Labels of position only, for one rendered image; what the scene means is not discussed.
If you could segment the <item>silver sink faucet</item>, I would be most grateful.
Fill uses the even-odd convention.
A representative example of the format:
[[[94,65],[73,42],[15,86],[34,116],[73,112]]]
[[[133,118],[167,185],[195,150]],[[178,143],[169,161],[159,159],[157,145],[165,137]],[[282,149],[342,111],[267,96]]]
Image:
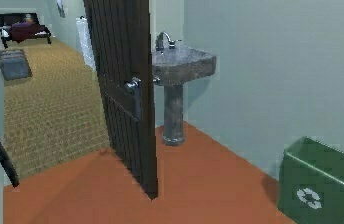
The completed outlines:
[[[165,46],[164,46],[164,41],[168,42],[168,48],[169,49],[175,49],[176,48],[176,43],[177,40],[172,40],[170,35],[163,31],[160,32],[155,40],[155,49],[157,51],[163,51],[165,50]]]

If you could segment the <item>grey stone pedestal sink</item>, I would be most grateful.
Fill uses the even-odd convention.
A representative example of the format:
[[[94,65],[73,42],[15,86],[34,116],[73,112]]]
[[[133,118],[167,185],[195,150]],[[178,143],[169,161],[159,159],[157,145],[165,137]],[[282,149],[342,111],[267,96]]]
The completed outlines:
[[[154,82],[164,88],[164,127],[162,141],[178,146],[185,141],[183,131],[183,85],[212,76],[217,56],[193,47],[164,49],[152,53]]]

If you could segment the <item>bed with maroon blanket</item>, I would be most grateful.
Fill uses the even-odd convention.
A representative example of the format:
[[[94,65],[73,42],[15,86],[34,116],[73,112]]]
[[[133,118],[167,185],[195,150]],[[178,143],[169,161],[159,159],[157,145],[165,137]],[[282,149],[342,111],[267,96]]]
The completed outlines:
[[[51,44],[51,31],[39,22],[36,13],[0,14],[1,41],[5,49],[8,41],[21,43],[27,39],[45,38]]]

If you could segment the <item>dark brown room door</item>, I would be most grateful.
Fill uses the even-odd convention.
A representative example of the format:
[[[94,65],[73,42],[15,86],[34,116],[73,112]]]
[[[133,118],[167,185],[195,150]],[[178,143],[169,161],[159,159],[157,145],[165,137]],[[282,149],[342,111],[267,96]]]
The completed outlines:
[[[158,197],[149,0],[83,0],[109,142],[143,192]],[[125,88],[141,80],[142,118]]]

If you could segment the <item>grey floor cloth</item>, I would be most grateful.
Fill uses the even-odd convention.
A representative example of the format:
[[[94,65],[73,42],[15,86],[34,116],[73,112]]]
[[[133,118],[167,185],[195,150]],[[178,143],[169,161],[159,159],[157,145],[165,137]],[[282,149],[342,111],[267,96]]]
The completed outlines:
[[[0,51],[0,69],[6,81],[32,76],[28,59],[21,49]]]

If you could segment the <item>white cabinet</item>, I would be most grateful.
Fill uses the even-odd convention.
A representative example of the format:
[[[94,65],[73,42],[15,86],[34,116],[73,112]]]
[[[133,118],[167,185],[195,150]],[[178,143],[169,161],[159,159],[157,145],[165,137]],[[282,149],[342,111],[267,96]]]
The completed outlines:
[[[79,34],[80,46],[84,58],[84,62],[93,71],[96,70],[93,49],[90,40],[90,33],[87,19],[83,16],[76,19],[76,27]]]

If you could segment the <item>green recycling bin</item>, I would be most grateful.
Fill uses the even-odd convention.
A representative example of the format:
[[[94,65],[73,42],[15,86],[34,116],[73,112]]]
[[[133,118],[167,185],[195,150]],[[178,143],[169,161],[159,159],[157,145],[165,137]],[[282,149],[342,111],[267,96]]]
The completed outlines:
[[[307,136],[286,148],[277,208],[297,224],[344,224],[344,152]]]

